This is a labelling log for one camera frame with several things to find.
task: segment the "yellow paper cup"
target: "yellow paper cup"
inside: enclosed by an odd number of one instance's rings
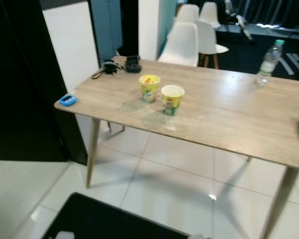
[[[182,96],[185,94],[185,90],[180,86],[170,85],[164,86],[161,92],[163,94],[163,112],[169,116],[176,115],[177,108],[179,107]]]
[[[160,77],[156,75],[144,75],[140,78],[143,100],[146,102],[153,102],[156,100],[159,83]]]

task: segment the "black panel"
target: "black panel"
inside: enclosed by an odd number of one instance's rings
[[[84,195],[72,194],[42,239],[60,231],[75,239],[187,239],[188,235],[121,211]]]
[[[0,159],[86,162],[66,93],[39,1],[0,1]]]

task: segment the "wooden table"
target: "wooden table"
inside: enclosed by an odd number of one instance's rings
[[[115,57],[124,64],[125,57]],[[255,75],[142,60],[139,74],[103,74],[76,88],[78,101],[57,109],[93,118],[87,184],[92,176],[100,120],[207,145],[287,166],[262,238],[269,237],[299,173],[299,82],[274,78],[263,88]],[[185,96],[177,116],[162,113],[159,91],[154,103],[141,99],[139,77],[156,74],[161,87],[179,85]]]

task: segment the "white chair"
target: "white chair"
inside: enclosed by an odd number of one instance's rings
[[[201,53],[200,61],[206,55],[204,67],[208,67],[208,55],[214,55],[214,66],[216,69],[219,69],[217,54],[224,53],[229,49],[216,44],[216,34],[211,24],[203,21],[197,21],[196,24],[198,30],[198,52]]]
[[[213,28],[219,28],[221,25],[217,17],[217,5],[214,2],[205,2],[200,12],[199,21],[207,22]]]
[[[196,5],[184,4],[181,6],[175,20],[176,23],[190,22],[196,23],[198,19],[199,8]]]
[[[197,26],[193,23],[185,22],[175,24],[158,61],[186,66],[197,66]]]

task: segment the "white tile floor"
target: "white tile floor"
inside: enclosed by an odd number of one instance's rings
[[[13,237],[0,239],[40,238],[73,192],[189,234],[258,239],[284,168],[257,159],[247,163],[240,155],[127,128],[102,144],[91,189],[84,186],[86,167],[71,163],[42,200],[37,190],[22,194],[24,202],[36,198],[38,206]],[[12,221],[0,219],[0,224],[3,230]],[[299,179],[271,238],[299,239]]]
[[[0,161],[0,239],[13,238],[69,163]]]

